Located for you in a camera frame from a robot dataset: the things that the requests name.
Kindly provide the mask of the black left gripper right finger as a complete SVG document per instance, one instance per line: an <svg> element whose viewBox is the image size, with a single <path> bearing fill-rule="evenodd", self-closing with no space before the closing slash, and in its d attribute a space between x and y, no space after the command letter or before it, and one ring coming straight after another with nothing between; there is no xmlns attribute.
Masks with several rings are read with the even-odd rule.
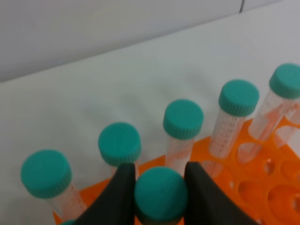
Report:
<svg viewBox="0 0 300 225"><path fill-rule="evenodd" d="M218 187L198 162L188 162L184 180L188 204L184 214L186 225L256 225Z"/></svg>

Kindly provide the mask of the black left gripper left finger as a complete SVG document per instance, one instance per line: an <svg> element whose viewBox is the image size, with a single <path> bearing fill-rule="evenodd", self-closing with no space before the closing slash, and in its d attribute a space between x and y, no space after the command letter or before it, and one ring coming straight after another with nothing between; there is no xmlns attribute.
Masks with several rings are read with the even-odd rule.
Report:
<svg viewBox="0 0 300 225"><path fill-rule="evenodd" d="M135 165L121 164L107 187L75 220L75 225L133 225L135 223Z"/></svg>

